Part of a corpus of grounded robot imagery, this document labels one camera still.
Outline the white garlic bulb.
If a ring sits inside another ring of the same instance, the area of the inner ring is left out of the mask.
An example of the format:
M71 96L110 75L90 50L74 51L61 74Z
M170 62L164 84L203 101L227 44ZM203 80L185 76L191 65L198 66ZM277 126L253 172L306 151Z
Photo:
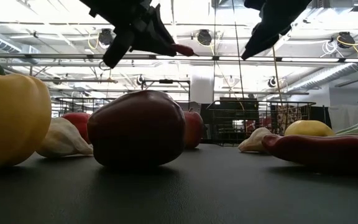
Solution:
M262 145L262 139L268 134L271 134L271 131L267 128L257 128L252 132L249 138L240 143L238 149L241 152L266 152Z
M74 124L65 118L52 118L48 132L36 150L46 158L72 155L93 155L93 147L81 136Z

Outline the yellow bell pepper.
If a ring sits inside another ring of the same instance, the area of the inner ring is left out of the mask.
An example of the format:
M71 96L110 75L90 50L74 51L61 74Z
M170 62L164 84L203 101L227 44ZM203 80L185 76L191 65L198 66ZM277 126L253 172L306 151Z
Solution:
M51 118L46 84L32 76L5 74L0 65L0 168L18 165L38 150Z

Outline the yellow lemon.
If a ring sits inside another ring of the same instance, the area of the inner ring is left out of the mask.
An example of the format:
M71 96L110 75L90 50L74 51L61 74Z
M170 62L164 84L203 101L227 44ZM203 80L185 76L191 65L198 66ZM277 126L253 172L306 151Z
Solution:
M335 132L321 121L299 120L289 125L289 127L287 127L287 129L285 130L284 135L328 137L335 135Z

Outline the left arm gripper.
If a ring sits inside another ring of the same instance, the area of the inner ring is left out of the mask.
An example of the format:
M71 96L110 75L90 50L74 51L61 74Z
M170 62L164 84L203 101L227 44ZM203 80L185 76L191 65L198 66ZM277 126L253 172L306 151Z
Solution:
M175 41L161 20L161 5L154 7L147 26L143 17L149 11L152 0L80 1L89 7L89 15L99 15L114 26L116 37L103 56L103 62L108 67L114 68L131 47L132 50L176 56L177 52L172 47Z

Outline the long red pepper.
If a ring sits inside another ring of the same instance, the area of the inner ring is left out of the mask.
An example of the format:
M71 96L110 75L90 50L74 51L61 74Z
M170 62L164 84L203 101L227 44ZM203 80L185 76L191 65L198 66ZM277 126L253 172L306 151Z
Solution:
M358 134L342 136L278 136L268 134L265 150L284 161L318 169L358 171Z

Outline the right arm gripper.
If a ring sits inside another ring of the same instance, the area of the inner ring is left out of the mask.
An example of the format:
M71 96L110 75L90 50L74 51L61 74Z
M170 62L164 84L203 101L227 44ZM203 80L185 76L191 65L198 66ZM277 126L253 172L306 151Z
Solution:
M252 30L241 58L247 60L271 48L291 30L291 23L311 0L244 0L244 6L259 11L261 21Z

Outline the long ceiling light rail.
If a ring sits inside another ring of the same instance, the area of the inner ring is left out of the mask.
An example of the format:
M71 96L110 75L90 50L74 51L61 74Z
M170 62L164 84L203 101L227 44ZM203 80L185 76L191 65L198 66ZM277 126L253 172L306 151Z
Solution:
M103 55L89 54L0 54L0 58L37 58L37 59L102 59ZM214 60L234 62L273 62L273 57L250 57L246 60L235 56L184 56L174 57L165 55L130 54L123 56L124 60ZM295 63L358 63L358 58L322 58L322 57L276 57L277 62Z

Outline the white board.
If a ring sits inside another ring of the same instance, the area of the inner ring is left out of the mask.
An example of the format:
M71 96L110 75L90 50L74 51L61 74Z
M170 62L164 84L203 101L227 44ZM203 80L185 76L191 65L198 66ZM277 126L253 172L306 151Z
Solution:
M336 133L358 123L358 106L337 105L328 108L332 130Z

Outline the red yellow apple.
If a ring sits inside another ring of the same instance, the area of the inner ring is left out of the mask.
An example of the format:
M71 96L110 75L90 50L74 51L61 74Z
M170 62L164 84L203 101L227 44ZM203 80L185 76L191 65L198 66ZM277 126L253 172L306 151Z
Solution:
M185 115L185 148L194 149L203 137L204 122L201 115L193 108L184 112Z

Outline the dark red apple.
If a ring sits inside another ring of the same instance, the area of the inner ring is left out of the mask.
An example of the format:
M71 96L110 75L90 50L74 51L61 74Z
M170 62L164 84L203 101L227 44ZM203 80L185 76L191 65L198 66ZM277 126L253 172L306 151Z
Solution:
M96 110L87 123L98 163L108 168L157 167L185 149L185 116L168 94L141 90Z

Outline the white fabric cover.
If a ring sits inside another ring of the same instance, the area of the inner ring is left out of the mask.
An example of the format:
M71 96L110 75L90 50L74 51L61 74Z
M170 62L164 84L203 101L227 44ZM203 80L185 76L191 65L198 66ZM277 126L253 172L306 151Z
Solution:
M183 111L195 111L197 113L201 113L201 103L197 103L195 101L191 101L191 102L178 102L178 104L181 106Z

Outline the black metal gantry frame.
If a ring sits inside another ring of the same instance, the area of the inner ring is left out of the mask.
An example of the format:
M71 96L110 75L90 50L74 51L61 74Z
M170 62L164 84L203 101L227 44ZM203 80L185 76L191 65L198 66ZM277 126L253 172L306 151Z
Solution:
M160 84L179 84L185 92L188 94L188 102L191 100L191 90L190 90L190 84L191 82L189 80L172 80L172 79L160 79L160 80L142 80L140 83L141 90L147 90L150 86L152 86L154 83L160 83ZM185 88L182 84L187 83L188 88Z

